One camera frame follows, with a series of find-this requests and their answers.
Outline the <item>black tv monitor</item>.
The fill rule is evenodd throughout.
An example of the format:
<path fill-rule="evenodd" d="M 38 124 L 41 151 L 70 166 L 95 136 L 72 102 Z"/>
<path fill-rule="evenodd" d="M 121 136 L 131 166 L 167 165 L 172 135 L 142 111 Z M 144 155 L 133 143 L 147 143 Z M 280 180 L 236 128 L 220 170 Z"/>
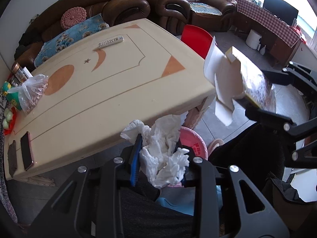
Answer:
<path fill-rule="evenodd" d="M 263 8 L 292 26 L 298 16 L 298 10 L 284 0 L 264 0 Z"/>

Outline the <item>white tissue paper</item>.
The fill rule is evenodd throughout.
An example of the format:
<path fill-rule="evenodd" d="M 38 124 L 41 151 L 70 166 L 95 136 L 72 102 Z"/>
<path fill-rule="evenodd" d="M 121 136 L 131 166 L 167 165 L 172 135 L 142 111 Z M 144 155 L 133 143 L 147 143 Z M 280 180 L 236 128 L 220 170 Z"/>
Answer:
<path fill-rule="evenodd" d="M 189 150 L 176 147 L 181 126 L 181 117 L 170 114 L 157 119 L 151 127 L 134 120 L 120 133 L 130 143 L 141 135 L 141 170 L 157 189 L 180 183 L 189 166 Z"/>

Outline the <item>white remote control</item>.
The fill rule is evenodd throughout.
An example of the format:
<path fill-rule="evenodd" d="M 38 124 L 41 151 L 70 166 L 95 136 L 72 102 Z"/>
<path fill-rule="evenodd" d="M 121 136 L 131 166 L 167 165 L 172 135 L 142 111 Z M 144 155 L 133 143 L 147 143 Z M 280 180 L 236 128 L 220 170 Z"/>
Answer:
<path fill-rule="evenodd" d="M 107 39 L 107 40 L 104 40 L 102 42 L 100 42 L 97 46 L 98 49 L 101 49 L 101 48 L 105 48 L 105 47 L 108 47 L 108 46 L 111 46 L 111 45 L 114 45 L 114 44 L 118 44 L 118 43 L 121 43 L 124 41 L 124 37 L 123 36 L 117 36 L 117 37 L 114 37 L 112 39 Z"/>

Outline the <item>blue floral cushion cover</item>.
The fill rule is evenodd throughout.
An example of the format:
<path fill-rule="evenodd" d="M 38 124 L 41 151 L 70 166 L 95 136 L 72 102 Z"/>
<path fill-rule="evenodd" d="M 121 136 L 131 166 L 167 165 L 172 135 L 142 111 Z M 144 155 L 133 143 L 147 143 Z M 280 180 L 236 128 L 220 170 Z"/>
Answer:
<path fill-rule="evenodd" d="M 55 38 L 45 42 L 34 60 L 34 66 L 37 68 L 55 54 L 71 46 L 72 44 L 95 34 L 99 31 L 108 29 L 110 26 L 106 23 L 101 14 L 97 14 L 84 22 L 78 23 L 57 35 Z"/>

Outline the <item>glass jar with copper lid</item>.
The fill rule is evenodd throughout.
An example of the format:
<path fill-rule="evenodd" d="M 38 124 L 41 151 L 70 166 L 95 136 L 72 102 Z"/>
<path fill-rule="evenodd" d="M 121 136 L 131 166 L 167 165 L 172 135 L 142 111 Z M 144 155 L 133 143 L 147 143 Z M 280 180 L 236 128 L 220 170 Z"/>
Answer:
<path fill-rule="evenodd" d="M 11 72 L 15 75 L 20 83 L 23 83 L 30 77 L 33 77 L 29 70 L 26 67 L 23 68 L 18 62 L 15 62 L 12 65 Z"/>

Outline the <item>cream coffee table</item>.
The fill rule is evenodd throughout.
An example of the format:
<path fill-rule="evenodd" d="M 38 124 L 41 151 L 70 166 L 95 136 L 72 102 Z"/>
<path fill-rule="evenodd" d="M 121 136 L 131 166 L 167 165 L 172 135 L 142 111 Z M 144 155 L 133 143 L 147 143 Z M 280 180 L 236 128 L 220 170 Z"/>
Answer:
<path fill-rule="evenodd" d="M 98 49 L 100 42 L 124 41 Z M 204 60 L 165 29 L 139 19 L 88 36 L 34 70 L 49 77 L 46 93 L 29 113 L 19 113 L 5 148 L 30 133 L 33 165 L 24 170 L 16 149 L 13 178 L 25 181 L 112 147 L 133 120 L 152 125 L 167 114 L 187 114 L 196 125 L 215 96 Z"/>

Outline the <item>red plate with green fruit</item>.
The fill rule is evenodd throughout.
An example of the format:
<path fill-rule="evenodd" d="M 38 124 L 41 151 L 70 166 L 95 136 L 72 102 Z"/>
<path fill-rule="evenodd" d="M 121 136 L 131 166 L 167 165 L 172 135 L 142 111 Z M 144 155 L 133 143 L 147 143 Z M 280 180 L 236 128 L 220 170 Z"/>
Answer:
<path fill-rule="evenodd" d="M 13 131 L 15 122 L 17 118 L 17 110 L 15 107 L 6 108 L 4 110 L 4 119 L 2 121 L 3 134 L 9 135 Z"/>

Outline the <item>checkered cloth tv cabinet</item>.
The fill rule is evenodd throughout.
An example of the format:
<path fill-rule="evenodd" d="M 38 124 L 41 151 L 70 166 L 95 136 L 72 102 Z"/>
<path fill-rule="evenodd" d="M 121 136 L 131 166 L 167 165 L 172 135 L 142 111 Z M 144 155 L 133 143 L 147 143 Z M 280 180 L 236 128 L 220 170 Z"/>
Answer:
<path fill-rule="evenodd" d="M 249 0 L 236 1 L 233 21 L 236 33 L 248 34 L 251 30 L 256 31 L 262 36 L 261 45 L 265 46 L 282 66 L 287 65 L 303 43 L 300 35 L 292 26 L 257 4 Z"/>

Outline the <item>red plastic stool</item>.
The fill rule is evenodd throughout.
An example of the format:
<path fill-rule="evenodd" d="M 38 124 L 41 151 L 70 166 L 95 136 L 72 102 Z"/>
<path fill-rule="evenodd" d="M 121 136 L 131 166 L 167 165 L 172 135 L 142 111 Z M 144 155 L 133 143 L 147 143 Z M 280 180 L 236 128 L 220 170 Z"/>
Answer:
<path fill-rule="evenodd" d="M 205 59 L 213 37 L 204 29 L 187 24 L 183 28 L 180 40 Z"/>

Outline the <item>smartphone with pink case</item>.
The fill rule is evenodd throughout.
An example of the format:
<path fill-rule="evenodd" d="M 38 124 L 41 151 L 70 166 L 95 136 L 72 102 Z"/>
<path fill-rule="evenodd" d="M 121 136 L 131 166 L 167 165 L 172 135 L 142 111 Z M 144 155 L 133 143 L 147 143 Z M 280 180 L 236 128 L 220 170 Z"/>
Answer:
<path fill-rule="evenodd" d="M 27 171 L 33 165 L 33 157 L 30 143 L 30 133 L 26 132 L 20 138 L 21 155 L 23 159 L 24 170 Z"/>

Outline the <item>plastic bag of peanuts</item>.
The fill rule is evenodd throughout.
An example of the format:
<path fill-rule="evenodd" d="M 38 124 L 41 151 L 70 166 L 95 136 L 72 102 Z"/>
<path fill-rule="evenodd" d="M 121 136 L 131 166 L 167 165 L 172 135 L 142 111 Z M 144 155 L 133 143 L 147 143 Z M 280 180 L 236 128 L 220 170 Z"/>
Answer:
<path fill-rule="evenodd" d="M 44 74 L 30 77 L 17 87 L 19 104 L 25 114 L 29 114 L 42 98 L 48 86 L 48 76 Z"/>

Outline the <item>purple patterned card box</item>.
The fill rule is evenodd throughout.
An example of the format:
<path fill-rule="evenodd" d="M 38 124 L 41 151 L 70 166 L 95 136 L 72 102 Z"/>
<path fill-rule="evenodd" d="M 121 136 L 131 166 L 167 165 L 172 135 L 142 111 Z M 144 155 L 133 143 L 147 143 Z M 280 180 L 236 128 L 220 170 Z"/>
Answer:
<path fill-rule="evenodd" d="M 234 46 L 223 53 L 213 38 L 203 71 L 205 78 L 215 87 L 215 116 L 225 126 L 233 121 L 234 101 L 245 109 L 276 112 L 275 86 Z"/>

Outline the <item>white air fryer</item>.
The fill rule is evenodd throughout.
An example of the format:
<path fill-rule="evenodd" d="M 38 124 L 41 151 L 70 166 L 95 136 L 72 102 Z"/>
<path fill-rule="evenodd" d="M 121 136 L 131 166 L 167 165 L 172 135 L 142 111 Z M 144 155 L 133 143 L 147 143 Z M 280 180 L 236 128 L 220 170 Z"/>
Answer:
<path fill-rule="evenodd" d="M 254 30 L 250 30 L 249 35 L 247 36 L 245 43 L 251 49 L 257 50 L 261 39 L 262 39 L 261 34 L 259 34 L 258 32 L 254 31 Z"/>

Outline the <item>pink round crochet pillow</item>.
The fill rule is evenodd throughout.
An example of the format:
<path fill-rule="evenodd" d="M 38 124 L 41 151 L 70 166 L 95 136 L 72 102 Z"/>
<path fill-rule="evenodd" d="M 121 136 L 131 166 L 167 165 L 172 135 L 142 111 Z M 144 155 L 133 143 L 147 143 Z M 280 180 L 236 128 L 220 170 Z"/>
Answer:
<path fill-rule="evenodd" d="M 67 10 L 61 17 L 61 27 L 63 30 L 84 22 L 87 18 L 87 12 L 82 7 L 73 7 Z"/>

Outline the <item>green toy bottle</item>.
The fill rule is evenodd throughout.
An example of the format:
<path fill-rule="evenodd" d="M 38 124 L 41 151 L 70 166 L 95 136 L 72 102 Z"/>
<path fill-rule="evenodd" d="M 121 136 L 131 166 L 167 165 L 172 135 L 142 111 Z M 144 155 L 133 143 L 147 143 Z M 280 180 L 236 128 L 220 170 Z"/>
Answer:
<path fill-rule="evenodd" d="M 9 82 L 4 82 L 2 86 L 2 93 L 7 98 L 7 100 L 14 106 L 17 110 L 22 110 L 18 92 L 9 92 L 11 90 L 11 84 Z"/>

